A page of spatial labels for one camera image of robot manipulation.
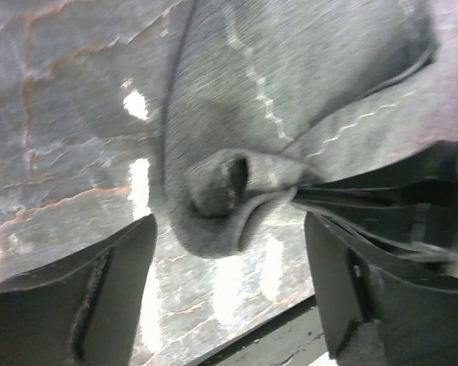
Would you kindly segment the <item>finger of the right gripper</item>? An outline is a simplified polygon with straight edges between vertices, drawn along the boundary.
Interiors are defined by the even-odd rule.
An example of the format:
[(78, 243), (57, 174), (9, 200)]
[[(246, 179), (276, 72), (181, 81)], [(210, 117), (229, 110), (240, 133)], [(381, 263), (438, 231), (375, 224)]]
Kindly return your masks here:
[(426, 179), (401, 186), (379, 187), (357, 181), (336, 181), (301, 186), (295, 202), (302, 206), (344, 205), (349, 207), (394, 208), (431, 204), (458, 213), (458, 183)]
[(310, 207), (351, 233), (381, 245), (412, 262), (455, 262), (458, 214), (445, 207)]

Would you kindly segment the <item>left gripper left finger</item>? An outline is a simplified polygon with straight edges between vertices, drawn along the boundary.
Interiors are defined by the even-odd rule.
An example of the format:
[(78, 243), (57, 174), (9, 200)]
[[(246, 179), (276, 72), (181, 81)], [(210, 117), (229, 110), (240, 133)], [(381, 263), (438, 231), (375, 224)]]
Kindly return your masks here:
[(0, 283), (0, 366), (129, 364), (156, 232), (149, 215)]

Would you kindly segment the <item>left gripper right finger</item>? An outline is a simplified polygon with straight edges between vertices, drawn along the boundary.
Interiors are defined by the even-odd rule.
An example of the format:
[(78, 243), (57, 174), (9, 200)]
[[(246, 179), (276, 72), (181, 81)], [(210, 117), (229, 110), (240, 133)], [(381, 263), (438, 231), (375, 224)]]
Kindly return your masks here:
[(331, 358), (368, 330), (390, 365), (458, 365), (458, 278), (428, 271), (307, 213), (305, 240)]

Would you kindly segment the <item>grey cloth napkin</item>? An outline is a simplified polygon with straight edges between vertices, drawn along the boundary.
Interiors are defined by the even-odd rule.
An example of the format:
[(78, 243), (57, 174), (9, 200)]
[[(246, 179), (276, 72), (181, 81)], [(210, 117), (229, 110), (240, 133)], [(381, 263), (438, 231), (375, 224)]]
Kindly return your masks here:
[(458, 1), (196, 1), (165, 119), (179, 242), (241, 250), (263, 205), (458, 140)]

